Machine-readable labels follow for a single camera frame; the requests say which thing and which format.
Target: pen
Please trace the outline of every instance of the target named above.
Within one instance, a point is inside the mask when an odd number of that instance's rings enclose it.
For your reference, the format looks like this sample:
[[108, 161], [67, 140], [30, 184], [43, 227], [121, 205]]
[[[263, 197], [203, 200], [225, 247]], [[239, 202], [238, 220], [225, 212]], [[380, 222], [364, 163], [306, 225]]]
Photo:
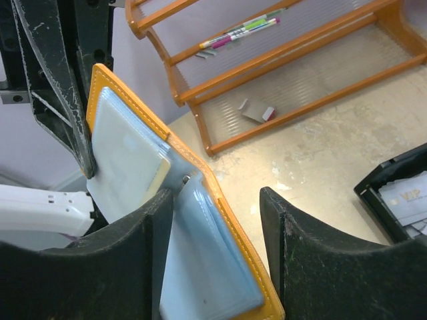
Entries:
[[268, 19], [271, 19], [272, 17], [275, 17], [276, 15], [279, 15], [282, 13], [284, 9], [278, 9], [275, 11], [272, 11], [270, 13], [267, 13], [265, 15], [261, 15], [259, 17], [253, 18], [249, 21], [246, 21], [244, 24], [239, 25], [231, 30], [229, 30], [227, 33], [220, 35], [219, 37], [210, 39], [206, 42], [203, 42], [199, 45], [200, 49], [206, 49], [213, 45], [214, 43], [221, 41], [222, 39], [227, 39], [228, 37], [232, 37], [236, 34], [244, 33], [245, 31], [250, 31], [253, 28], [256, 28], [258, 26], [264, 25], [268, 22]]
[[241, 39], [243, 37], [251, 35], [252, 33], [255, 33], [255, 32], [261, 31], [262, 29], [271, 27], [272, 25], [275, 25], [279, 22], [280, 22], [279, 18], [274, 18], [274, 19], [271, 19], [271, 20], [265, 22], [264, 24], [259, 25], [253, 29], [245, 30], [244, 32], [241, 32], [241, 33], [238, 33], [235, 35], [231, 35], [231, 36], [228, 35], [227, 37], [224, 37], [223, 39], [220, 39], [219, 41], [216, 41], [215, 43], [213, 43], [211, 45], [212, 49], [218, 49], [220, 47], [223, 47], [224, 45], [226, 45], [227, 43], [229, 43], [231, 41], [234, 41], [236, 39]]

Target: black box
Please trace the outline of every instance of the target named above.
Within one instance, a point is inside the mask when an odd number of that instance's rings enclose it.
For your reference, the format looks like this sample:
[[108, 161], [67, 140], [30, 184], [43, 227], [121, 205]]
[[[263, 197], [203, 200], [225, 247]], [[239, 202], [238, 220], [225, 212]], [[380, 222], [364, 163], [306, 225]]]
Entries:
[[383, 162], [354, 187], [354, 192], [378, 218], [394, 242], [405, 241], [410, 237], [383, 202], [378, 190], [387, 182], [411, 178], [426, 170], [427, 143]]

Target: card holder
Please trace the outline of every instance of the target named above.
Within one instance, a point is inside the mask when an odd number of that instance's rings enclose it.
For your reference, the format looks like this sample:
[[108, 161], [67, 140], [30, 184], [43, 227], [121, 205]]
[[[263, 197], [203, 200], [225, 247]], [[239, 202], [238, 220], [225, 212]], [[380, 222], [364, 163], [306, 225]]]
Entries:
[[201, 182], [201, 174], [193, 176], [175, 201], [160, 303], [164, 319], [229, 319], [264, 300]]
[[[203, 186], [201, 172], [110, 88], [103, 88], [99, 97], [92, 143], [98, 172], [87, 189], [110, 223], [133, 212], [161, 187], [175, 192], [160, 301], [165, 320], [229, 319], [264, 302]], [[186, 184], [183, 177], [189, 178]]]
[[271, 279], [215, 175], [104, 65], [93, 66], [86, 119], [97, 162], [87, 188], [109, 222], [159, 188], [175, 196], [163, 318], [282, 320]]

